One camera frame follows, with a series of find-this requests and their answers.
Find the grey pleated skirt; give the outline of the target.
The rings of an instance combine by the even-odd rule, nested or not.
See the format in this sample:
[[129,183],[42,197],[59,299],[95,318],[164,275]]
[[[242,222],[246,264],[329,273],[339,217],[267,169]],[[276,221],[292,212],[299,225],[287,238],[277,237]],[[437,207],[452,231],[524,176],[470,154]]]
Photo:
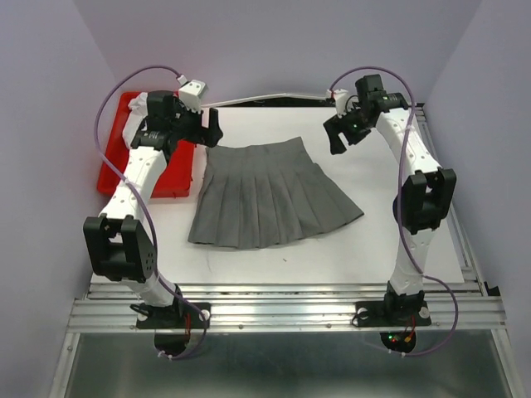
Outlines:
[[346,226],[363,211],[308,155],[302,138],[207,150],[188,240],[238,250],[287,245]]

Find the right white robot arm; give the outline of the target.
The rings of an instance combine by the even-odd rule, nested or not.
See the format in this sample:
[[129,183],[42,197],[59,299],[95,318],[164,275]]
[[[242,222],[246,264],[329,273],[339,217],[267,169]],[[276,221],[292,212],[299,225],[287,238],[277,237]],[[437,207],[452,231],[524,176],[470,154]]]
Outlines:
[[446,219],[456,174],[442,167],[424,144],[416,111],[400,93],[385,91],[380,75],[365,75],[356,94],[330,88],[326,97],[336,114],[324,122],[330,152],[342,154],[369,133],[379,133],[398,164],[397,196],[392,212],[399,230],[397,258],[383,299],[356,304],[358,328],[431,323],[424,281],[431,241]]

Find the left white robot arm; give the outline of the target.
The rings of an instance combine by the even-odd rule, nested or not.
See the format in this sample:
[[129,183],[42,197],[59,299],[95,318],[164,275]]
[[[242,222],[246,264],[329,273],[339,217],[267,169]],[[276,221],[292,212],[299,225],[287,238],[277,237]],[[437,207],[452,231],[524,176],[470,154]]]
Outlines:
[[85,243],[95,274],[121,283],[142,300],[142,321],[174,327],[184,319],[180,288],[158,271],[157,243],[147,203],[181,141],[212,148],[223,133],[216,109],[202,124],[207,87],[191,80],[177,92],[142,92],[128,105],[121,138],[129,151],[119,182],[98,216],[86,218]]

